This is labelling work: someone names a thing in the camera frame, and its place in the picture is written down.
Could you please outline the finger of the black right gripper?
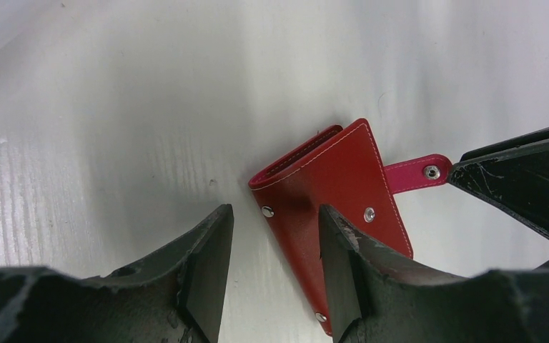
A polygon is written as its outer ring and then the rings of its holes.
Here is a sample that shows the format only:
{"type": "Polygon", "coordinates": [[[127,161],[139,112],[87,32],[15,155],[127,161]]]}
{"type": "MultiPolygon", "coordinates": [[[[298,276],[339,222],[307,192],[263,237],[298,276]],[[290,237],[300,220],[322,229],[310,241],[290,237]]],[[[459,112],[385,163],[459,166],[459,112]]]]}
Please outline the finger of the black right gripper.
{"type": "Polygon", "coordinates": [[[549,127],[464,153],[447,182],[549,240],[549,127]]]}

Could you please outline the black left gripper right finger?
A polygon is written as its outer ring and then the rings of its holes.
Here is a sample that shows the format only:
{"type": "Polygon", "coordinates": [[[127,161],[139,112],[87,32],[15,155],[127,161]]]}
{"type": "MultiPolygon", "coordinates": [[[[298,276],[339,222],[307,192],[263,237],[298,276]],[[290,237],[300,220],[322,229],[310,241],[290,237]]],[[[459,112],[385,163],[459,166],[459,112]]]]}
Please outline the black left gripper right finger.
{"type": "Polygon", "coordinates": [[[549,342],[549,261],[460,277],[367,236],[330,205],[318,224],[335,342],[549,342]]]}

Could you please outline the red leather card holder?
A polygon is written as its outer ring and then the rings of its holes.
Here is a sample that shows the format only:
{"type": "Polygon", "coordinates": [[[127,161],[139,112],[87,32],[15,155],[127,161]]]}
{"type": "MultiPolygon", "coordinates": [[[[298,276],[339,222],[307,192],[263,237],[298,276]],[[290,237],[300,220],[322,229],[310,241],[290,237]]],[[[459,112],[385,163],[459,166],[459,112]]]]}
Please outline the red leather card holder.
{"type": "Polygon", "coordinates": [[[249,188],[326,334],[318,211],[332,205],[359,230],[413,256],[394,196],[446,182],[451,161],[430,154],[384,165],[366,119],[333,125],[254,175],[249,188]]]}

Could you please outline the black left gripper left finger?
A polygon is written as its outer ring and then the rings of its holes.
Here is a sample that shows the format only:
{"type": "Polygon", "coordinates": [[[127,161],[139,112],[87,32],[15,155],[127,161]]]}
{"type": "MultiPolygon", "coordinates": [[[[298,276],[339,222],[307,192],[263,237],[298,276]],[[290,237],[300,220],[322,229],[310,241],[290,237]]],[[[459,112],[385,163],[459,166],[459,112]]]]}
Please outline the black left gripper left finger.
{"type": "Polygon", "coordinates": [[[233,228],[232,206],[220,205],[105,277],[0,267],[0,342],[216,342],[233,228]]]}

